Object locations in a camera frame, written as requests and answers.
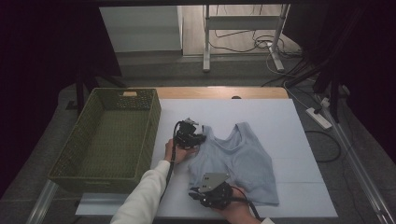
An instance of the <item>power strip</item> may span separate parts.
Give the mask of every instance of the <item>power strip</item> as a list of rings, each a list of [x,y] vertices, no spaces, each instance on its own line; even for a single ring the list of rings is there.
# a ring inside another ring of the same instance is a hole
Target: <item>power strip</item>
[[[327,121],[325,118],[323,118],[319,113],[315,114],[314,113],[315,109],[313,107],[305,110],[305,112],[312,118],[314,119],[320,127],[322,127],[324,130],[328,130],[332,127],[329,121]]]

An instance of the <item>green basket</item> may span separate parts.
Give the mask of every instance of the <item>green basket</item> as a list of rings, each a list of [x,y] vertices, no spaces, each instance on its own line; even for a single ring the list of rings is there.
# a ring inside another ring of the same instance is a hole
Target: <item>green basket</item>
[[[130,193],[151,164],[155,89],[94,89],[49,179],[70,192]]]

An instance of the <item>white tabletop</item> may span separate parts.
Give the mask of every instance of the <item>white tabletop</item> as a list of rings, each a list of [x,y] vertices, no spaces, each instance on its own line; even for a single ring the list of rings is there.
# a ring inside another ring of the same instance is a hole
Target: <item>white tabletop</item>
[[[329,192],[290,99],[160,100],[162,113],[151,167],[163,159],[175,124],[191,118],[225,139],[246,121],[271,156],[279,206],[257,206],[261,217],[337,217]],[[176,166],[157,217],[220,218],[189,195],[189,160]],[[127,195],[84,194],[76,215],[114,215]]]

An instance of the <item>black backdrop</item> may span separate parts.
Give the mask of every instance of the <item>black backdrop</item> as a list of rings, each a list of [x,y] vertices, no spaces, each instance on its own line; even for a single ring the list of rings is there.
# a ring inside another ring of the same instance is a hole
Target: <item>black backdrop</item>
[[[120,68],[98,7],[0,2],[2,195],[77,71],[95,68],[120,76]]]
[[[337,58],[339,76],[350,90],[347,103],[353,113],[396,162],[396,2],[367,1],[368,7]],[[351,7],[293,5],[283,33],[306,50],[312,63],[319,64],[333,49]]]

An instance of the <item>metal frame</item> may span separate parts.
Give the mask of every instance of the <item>metal frame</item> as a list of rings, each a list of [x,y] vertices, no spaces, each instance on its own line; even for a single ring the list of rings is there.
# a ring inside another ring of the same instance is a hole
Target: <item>metal frame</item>
[[[57,184],[47,180],[46,185],[43,190],[41,190],[40,196],[35,203],[35,207],[32,209],[32,212],[26,221],[26,224],[39,224],[43,222],[57,189]]]
[[[373,179],[367,173],[363,164],[361,163],[361,159],[353,147],[353,144],[347,138],[343,128],[338,122],[332,118],[332,115],[328,108],[323,108],[324,115],[326,119],[330,121],[333,126],[333,129],[343,146],[343,150],[346,153],[346,158],[352,167],[353,172],[358,178],[361,188],[364,190],[371,206],[373,207],[375,214],[377,215],[379,221],[383,224],[395,224],[395,219],[393,214],[390,212],[387,203],[382,197],[381,193],[378,190]]]
[[[273,42],[268,43],[267,46],[277,72],[284,72],[285,68],[277,52],[277,42],[282,34],[288,9],[289,4],[282,7],[280,16],[210,16],[209,5],[206,5],[204,72],[210,71],[209,32],[211,30],[276,30]]]

